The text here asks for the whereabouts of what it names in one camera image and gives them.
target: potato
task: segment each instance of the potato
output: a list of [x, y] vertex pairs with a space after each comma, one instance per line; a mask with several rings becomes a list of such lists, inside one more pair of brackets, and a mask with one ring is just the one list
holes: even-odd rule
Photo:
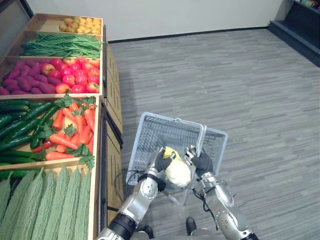
[[61, 23], [61, 24], [59, 25], [59, 30], [60, 30], [61, 32], [65, 32], [66, 29], [67, 29], [67, 26], [66, 26], [65, 24]]

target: wooden crate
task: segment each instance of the wooden crate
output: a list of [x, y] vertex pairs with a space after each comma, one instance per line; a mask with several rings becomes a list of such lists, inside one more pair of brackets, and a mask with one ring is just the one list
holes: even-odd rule
[[[13, 68], [17, 61], [22, 60], [34, 60], [38, 61], [41, 59], [52, 59], [53, 57], [41, 57], [41, 56], [7, 56], [0, 62], [0, 81], [2, 81], [3, 77], [9, 73]], [[104, 94], [104, 83], [103, 83], [103, 74], [102, 74], [102, 51], [100, 53], [100, 88], [99, 93], [82, 93], [83, 97], [90, 96], [102, 96]], [[78, 97], [80, 94], [70, 93], [71, 97]], [[0, 96], [0, 100], [4, 99], [33, 99], [33, 98], [62, 98], [64, 94], [25, 94], [25, 95], [3, 95]]]
[[[70, 15], [56, 15], [56, 14], [44, 14], [44, 13], [36, 13], [33, 18], [29, 21], [26, 29], [34, 32], [50, 32], [50, 33], [65, 33], [70, 34], [70, 32], [63, 32], [59, 30], [59, 25], [64, 23], [65, 18], [73, 19], [76, 16]], [[96, 34], [100, 37], [100, 40], [103, 40], [103, 27], [104, 20], [99, 17], [91, 17], [91, 16], [80, 16], [82, 18], [98, 18], [101, 20], [101, 34]]]

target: gray carpet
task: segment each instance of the gray carpet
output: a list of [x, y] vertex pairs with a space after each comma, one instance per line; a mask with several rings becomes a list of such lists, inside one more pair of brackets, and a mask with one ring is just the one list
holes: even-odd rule
[[[229, 134], [220, 177], [257, 236], [320, 239], [319, 68], [264, 29], [111, 49], [120, 72], [123, 169], [143, 112], [206, 124]], [[186, 235], [188, 216], [224, 239], [192, 195], [178, 207], [160, 194], [141, 224], [155, 236]]]

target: apple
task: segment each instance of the apple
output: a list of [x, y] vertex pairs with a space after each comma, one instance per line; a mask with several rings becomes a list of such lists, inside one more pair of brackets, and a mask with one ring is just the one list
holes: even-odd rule
[[100, 78], [95, 75], [88, 76], [87, 81], [88, 81], [88, 83], [94, 83], [94, 84], [98, 84], [98, 85], [100, 84]]
[[88, 71], [89, 69], [92, 69], [92, 68], [94, 68], [94, 66], [88, 62], [82, 65], [82, 69], [85, 71]]
[[67, 64], [68, 66], [70, 66], [70, 65], [76, 63], [76, 59], [70, 58], [70, 57], [66, 57], [65, 59], [63, 59], [63, 62], [64, 62], [65, 64]]
[[100, 59], [99, 58], [89, 58], [88, 63], [92, 64], [97, 69], [100, 68]]
[[72, 94], [84, 94], [86, 92], [86, 87], [82, 85], [74, 85], [71, 88]]
[[48, 77], [52, 77], [55, 79], [62, 79], [61, 73], [58, 70], [52, 70], [48, 73]]
[[70, 91], [70, 87], [68, 84], [60, 83], [57, 86], [55, 86], [55, 92], [57, 94], [65, 94], [68, 91]]
[[62, 82], [64, 84], [68, 84], [69, 87], [72, 88], [74, 85], [76, 85], [76, 77], [71, 74], [67, 74], [62, 78]]
[[85, 88], [88, 93], [91, 93], [91, 94], [99, 93], [99, 85], [93, 82], [88, 83]]
[[61, 76], [64, 77], [65, 75], [72, 75], [72, 71], [70, 68], [65, 68], [61, 71]]
[[60, 58], [54, 57], [51, 59], [50, 63], [57, 68], [58, 65], [62, 64], [62, 60]]
[[97, 76], [97, 77], [99, 77], [99, 75], [100, 75], [100, 71], [96, 67], [90, 68], [88, 70], [88, 76]]
[[44, 63], [42, 66], [41, 66], [41, 73], [43, 75], [48, 75], [48, 73], [52, 70], [56, 70], [56, 68], [50, 64], [50, 63]]
[[76, 76], [75, 83], [77, 85], [86, 86], [88, 84], [87, 77], [86, 76]]
[[80, 66], [82, 66], [83, 64], [85, 64], [87, 62], [87, 59], [84, 57], [84, 56], [78, 56], [76, 59], [75, 59], [75, 62], [77, 64], [79, 64]]
[[88, 76], [88, 73], [85, 70], [77, 70], [75, 71], [75, 73], [73, 74], [75, 77], [79, 77], [79, 76]]

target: purple sweet potato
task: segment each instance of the purple sweet potato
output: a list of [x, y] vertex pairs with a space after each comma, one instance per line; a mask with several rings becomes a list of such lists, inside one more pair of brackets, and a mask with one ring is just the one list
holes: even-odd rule
[[7, 89], [10, 93], [12, 93], [13, 91], [20, 90], [20, 87], [19, 87], [18, 83], [12, 83], [12, 84], [10, 84], [9, 86], [7, 86], [6, 89]]
[[24, 61], [17, 61], [14, 65], [13, 70], [21, 70], [21, 68], [26, 65], [26, 63]]
[[31, 93], [32, 94], [43, 94], [43, 92], [37, 87], [31, 88]]
[[43, 92], [44, 94], [55, 94], [56, 93], [56, 87], [49, 83], [40, 83], [38, 88]]
[[48, 76], [48, 83], [52, 84], [53, 86], [57, 86], [58, 84], [62, 84], [62, 81], [57, 78]]
[[29, 72], [30, 77], [34, 77], [35, 75], [38, 75], [41, 73], [41, 68], [40, 68], [40, 63], [36, 62], [32, 68], [31, 71]]
[[25, 61], [25, 65], [29, 66], [30, 68], [32, 68], [35, 64], [36, 62], [32, 60]]
[[22, 90], [15, 90], [11, 93], [11, 95], [23, 95], [23, 94], [29, 94], [29, 93]]
[[41, 75], [41, 74], [35, 75], [35, 76], [34, 76], [34, 79], [37, 80], [37, 81], [39, 81], [39, 82], [45, 83], [45, 84], [48, 83], [47, 77], [44, 76], [44, 75]]
[[26, 91], [26, 92], [30, 92], [31, 91], [31, 84], [28, 82], [28, 80], [25, 77], [21, 77], [18, 80], [18, 85], [20, 87], [21, 90]]
[[8, 75], [8, 79], [15, 79], [19, 76], [20, 76], [20, 70], [12, 70]]
[[6, 87], [8, 87], [8, 86], [11, 85], [11, 84], [17, 84], [17, 83], [18, 83], [17, 80], [14, 80], [14, 79], [6, 79], [6, 80], [3, 80], [3, 81], [1, 82], [1, 85], [6, 88]]
[[21, 67], [20, 76], [25, 77], [30, 73], [30, 71], [31, 71], [31, 68], [27, 65], [24, 65], [23, 67]]
[[0, 88], [0, 95], [10, 95], [10, 92], [5, 88]]

